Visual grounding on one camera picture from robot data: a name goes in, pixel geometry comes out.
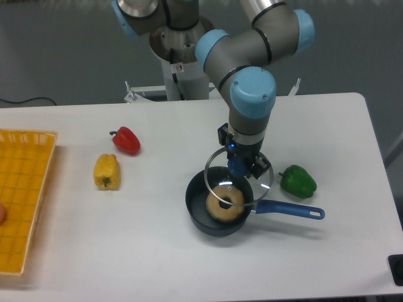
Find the yellow basket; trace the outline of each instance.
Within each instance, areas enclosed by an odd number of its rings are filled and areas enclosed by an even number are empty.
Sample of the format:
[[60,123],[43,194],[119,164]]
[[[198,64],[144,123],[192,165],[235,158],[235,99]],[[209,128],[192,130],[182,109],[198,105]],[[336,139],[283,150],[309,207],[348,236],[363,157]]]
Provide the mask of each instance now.
[[57,132],[0,129],[0,274],[21,275]]

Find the pan lid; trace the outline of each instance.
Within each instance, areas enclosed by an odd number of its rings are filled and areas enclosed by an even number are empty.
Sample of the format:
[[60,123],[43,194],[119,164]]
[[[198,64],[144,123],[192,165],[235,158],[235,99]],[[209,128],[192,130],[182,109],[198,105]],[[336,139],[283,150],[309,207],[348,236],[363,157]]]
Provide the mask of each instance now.
[[[267,162],[268,159],[267,157],[262,154],[261,152],[259,153],[259,156],[266,160]],[[217,175],[208,173],[209,169],[213,167],[223,167],[224,169],[227,169],[227,173],[220,173],[220,179],[216,179]],[[256,204],[257,202],[261,201],[269,192],[271,189],[271,186],[273,184],[273,168],[269,162],[268,165],[268,170],[261,174],[259,178],[255,178],[254,176],[246,176],[246,167],[242,165],[242,162],[238,158],[227,158],[227,152],[225,151],[225,148],[221,148],[214,152],[210,158],[206,162],[206,166],[204,169],[204,181],[206,184],[207,189],[210,191],[210,193],[215,196],[219,201],[229,204],[231,206],[249,206],[252,204]],[[239,178],[242,177],[244,178],[250,185],[250,188],[252,189],[253,192],[253,198],[247,198],[244,194],[244,197],[246,198],[245,203],[243,205],[235,204],[232,203],[228,200],[225,200],[219,196],[213,191],[214,186],[235,186],[237,187],[237,183],[239,183]]]

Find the blue pan handle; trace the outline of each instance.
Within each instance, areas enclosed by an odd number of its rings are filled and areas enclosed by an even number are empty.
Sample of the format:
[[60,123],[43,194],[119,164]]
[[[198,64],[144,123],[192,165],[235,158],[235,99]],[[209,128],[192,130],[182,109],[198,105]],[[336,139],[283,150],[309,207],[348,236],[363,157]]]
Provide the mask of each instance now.
[[263,213],[281,213],[318,220],[325,218],[325,211],[320,208],[267,199],[259,201],[256,205],[256,214]]

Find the donut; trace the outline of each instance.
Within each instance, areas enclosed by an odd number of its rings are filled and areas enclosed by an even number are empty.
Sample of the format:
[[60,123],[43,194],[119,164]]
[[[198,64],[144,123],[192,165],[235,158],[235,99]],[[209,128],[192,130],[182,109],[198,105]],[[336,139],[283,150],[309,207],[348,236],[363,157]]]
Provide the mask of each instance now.
[[[235,204],[244,204],[244,195],[240,190],[234,186],[221,185],[213,189],[213,192],[226,201],[230,201]],[[238,218],[244,211],[243,206],[231,206],[224,204],[230,208],[225,209],[220,205],[218,200],[211,192],[206,199],[207,211],[210,213],[213,219],[228,223]]]

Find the cable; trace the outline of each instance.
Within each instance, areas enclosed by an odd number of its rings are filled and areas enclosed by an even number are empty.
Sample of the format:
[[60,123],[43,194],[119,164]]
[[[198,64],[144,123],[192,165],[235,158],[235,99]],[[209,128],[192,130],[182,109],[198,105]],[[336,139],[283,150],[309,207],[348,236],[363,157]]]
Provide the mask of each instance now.
[[27,103],[27,102],[30,102],[30,101],[35,101],[37,99],[46,99],[46,100],[52,102],[53,105],[57,106],[56,102],[53,99],[46,98],[45,96],[39,96],[37,98],[26,99],[25,101],[20,101],[20,102],[7,101],[6,99],[1,99],[1,98],[0,98],[0,101],[5,102],[5,103],[9,103],[9,104],[23,104],[23,103]]

